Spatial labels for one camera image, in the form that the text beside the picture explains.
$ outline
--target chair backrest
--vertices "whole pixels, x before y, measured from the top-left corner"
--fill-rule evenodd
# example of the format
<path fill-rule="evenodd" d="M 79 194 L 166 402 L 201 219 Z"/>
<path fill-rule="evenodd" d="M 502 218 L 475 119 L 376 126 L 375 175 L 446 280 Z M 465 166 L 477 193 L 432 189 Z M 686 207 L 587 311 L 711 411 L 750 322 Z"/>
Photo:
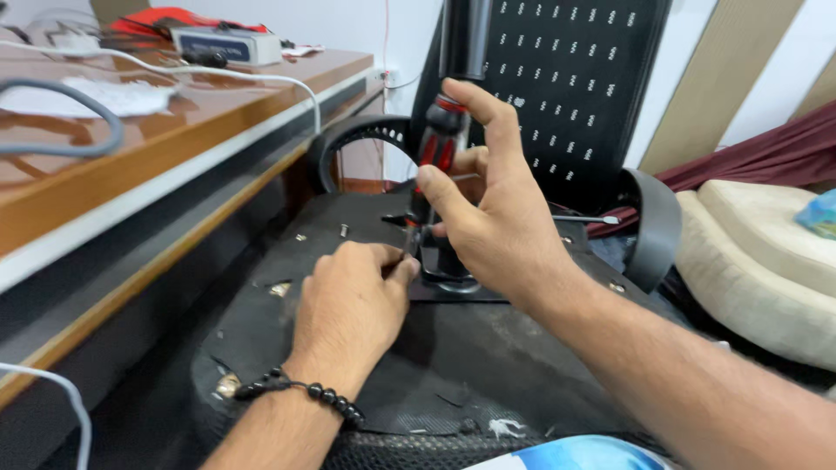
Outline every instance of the chair backrest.
<path fill-rule="evenodd" d="M 549 201 L 596 213 L 614 195 L 669 9 L 670 0 L 494 0 L 480 86 L 517 108 L 528 164 Z M 440 39 L 437 28 L 414 140 L 439 91 Z M 471 143 L 484 143 L 481 126 Z"/>

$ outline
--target blue and white cloth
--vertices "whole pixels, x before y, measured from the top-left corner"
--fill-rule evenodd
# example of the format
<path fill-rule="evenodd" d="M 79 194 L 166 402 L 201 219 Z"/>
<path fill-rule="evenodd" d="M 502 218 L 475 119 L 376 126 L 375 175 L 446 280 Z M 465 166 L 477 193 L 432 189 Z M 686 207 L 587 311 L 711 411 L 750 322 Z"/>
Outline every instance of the blue and white cloth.
<path fill-rule="evenodd" d="M 648 450 L 606 436 L 547 442 L 482 462 L 467 470 L 673 470 Z"/>

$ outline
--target chair armrest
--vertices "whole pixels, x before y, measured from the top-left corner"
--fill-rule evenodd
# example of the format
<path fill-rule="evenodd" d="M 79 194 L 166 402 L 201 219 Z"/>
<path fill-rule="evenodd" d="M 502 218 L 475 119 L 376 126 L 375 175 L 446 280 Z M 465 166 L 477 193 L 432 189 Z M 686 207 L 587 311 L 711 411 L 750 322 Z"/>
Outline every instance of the chair armrest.
<path fill-rule="evenodd" d="M 638 170 L 624 168 L 619 176 L 618 206 L 639 213 L 635 245 L 624 260 L 624 276 L 650 293 L 674 263 L 682 234 L 682 210 L 664 183 Z"/>
<path fill-rule="evenodd" d="M 305 157 L 313 189 L 318 194 L 339 191 L 331 177 L 331 162 L 336 151 L 356 140 L 384 140 L 411 156 L 414 152 L 406 148 L 409 129 L 409 117 L 392 115 L 353 116 L 330 126 L 311 142 Z"/>

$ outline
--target glossy desk surface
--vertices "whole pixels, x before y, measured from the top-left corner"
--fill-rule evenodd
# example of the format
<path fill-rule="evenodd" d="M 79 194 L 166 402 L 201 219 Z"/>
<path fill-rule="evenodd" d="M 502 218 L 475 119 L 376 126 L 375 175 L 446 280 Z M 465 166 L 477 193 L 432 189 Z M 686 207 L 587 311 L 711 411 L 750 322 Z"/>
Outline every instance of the glossy desk surface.
<path fill-rule="evenodd" d="M 141 58 L 154 63 L 152 54 Z M 0 79 L 62 79 L 83 76 L 108 81 L 176 80 L 111 57 L 84 61 L 0 47 Z M 253 70 L 302 80 L 319 93 L 371 67 L 370 54 L 329 50 L 292 63 Z M 125 143 L 95 159 L 0 156 L 0 258 L 110 199 L 180 165 L 225 140 L 308 98 L 291 84 L 205 74 L 178 77 L 181 91 L 169 115 L 124 118 Z M 99 119 L 17 115 L 0 110 L 0 141 L 40 141 L 76 146 L 103 139 Z"/>

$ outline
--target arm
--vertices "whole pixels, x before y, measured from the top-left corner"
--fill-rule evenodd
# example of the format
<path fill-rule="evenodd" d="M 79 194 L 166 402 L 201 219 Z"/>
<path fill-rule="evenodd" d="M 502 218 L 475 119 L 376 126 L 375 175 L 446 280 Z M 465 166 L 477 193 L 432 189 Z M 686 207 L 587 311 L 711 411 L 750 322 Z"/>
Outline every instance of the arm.
<path fill-rule="evenodd" d="M 323 256 L 302 286 L 293 352 L 283 368 L 295 381 L 319 382 L 355 401 L 366 378 L 392 346 L 407 309 L 406 286 L 418 273 L 407 258 L 384 278 L 400 250 L 346 242 Z M 204 470 L 319 468 L 343 419 L 291 387 L 250 406 Z"/>
<path fill-rule="evenodd" d="M 418 184 L 459 258 L 580 357 L 640 422 L 697 469 L 831 468 L 836 405 L 596 284 L 572 262 L 523 157 L 513 107 L 475 85 L 445 92 L 486 127 L 456 158 L 460 181 Z M 474 207 L 463 195 L 481 199 Z"/>

